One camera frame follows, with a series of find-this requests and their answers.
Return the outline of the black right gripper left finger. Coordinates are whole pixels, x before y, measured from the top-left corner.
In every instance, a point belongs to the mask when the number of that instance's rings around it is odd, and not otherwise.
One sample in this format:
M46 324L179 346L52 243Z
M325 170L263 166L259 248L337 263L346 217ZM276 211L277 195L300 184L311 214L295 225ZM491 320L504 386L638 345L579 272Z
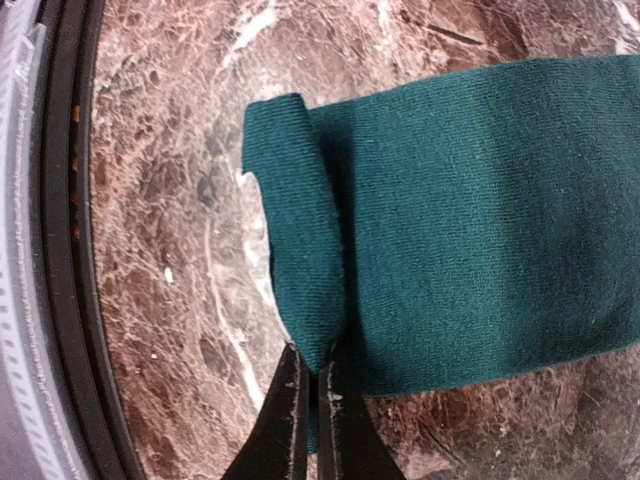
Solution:
M309 369L287 344L255 425L222 479L306 479L309 393Z

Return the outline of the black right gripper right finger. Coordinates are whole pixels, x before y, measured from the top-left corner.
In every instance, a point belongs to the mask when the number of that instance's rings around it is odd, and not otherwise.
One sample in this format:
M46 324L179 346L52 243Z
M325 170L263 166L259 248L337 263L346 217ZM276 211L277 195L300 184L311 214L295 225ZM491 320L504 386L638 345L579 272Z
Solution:
M319 374L318 478L401 479L376 432L345 359L335 357Z

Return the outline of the green christmas bear sock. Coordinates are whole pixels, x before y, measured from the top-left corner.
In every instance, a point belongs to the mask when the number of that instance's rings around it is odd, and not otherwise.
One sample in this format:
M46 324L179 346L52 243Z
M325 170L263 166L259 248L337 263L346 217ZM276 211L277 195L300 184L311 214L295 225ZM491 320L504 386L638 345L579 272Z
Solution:
M536 59L319 108L251 104L280 317L368 396L509 378L639 339L639 60Z

